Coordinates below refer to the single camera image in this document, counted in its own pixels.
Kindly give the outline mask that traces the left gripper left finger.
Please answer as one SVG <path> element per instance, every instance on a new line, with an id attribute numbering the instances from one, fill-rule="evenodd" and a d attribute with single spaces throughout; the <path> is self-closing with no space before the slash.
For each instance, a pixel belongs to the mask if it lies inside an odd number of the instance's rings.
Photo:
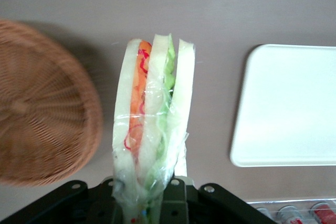
<path id="1" fill-rule="evenodd" d="M 65 223 L 122 223 L 122 209 L 113 197 L 113 178 L 107 177 L 92 188 L 81 180 L 67 185 L 76 196 L 66 208 Z"/>

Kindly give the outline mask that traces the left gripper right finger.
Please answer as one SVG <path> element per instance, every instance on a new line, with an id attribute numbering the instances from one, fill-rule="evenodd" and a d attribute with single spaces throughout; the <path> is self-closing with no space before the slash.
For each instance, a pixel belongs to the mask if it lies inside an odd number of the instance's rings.
<path id="1" fill-rule="evenodd" d="M 197 223 L 198 190 L 189 177 L 173 177 L 164 190 L 160 223 Z"/>

